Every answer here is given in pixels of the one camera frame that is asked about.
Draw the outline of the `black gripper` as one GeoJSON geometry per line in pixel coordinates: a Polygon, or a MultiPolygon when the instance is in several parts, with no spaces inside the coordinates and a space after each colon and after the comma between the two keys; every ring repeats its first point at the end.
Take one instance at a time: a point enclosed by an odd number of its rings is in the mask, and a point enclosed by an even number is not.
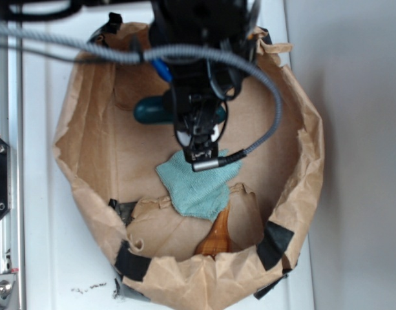
{"type": "MultiPolygon", "coordinates": [[[[152,47],[197,45],[234,53],[255,62],[252,33],[259,1],[153,1],[149,28],[152,47]]],[[[198,163],[218,157],[218,140],[228,116],[228,101],[239,95],[247,74],[232,66],[192,56],[163,56],[171,75],[163,106],[185,159],[198,163]]]]}

